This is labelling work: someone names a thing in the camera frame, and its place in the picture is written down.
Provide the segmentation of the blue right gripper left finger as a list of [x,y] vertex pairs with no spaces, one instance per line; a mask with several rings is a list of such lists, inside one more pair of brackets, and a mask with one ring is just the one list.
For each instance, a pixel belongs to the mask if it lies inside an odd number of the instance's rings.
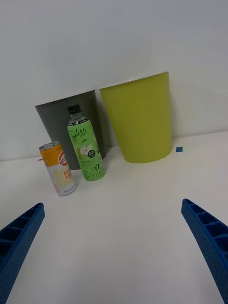
[[38,203],[0,231],[0,303],[5,304],[45,217]]

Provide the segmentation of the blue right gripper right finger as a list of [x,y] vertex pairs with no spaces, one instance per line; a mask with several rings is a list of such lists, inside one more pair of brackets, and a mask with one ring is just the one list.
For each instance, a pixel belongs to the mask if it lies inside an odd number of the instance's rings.
[[182,201],[185,218],[213,276],[224,303],[228,303],[228,227],[189,199]]

